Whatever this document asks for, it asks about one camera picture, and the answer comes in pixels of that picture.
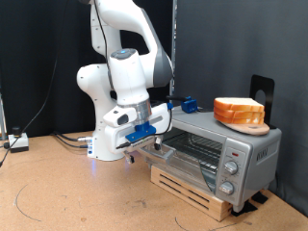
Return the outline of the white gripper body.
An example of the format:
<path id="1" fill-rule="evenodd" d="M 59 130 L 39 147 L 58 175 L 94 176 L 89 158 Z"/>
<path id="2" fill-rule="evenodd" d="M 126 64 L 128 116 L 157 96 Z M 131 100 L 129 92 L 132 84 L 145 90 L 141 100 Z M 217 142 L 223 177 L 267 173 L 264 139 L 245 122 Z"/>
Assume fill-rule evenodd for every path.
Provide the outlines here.
<path id="1" fill-rule="evenodd" d="M 114 154 L 133 151 L 171 129 L 169 103 L 151 108 L 148 104 L 132 107 L 115 106 L 104 115 L 105 141 Z"/>

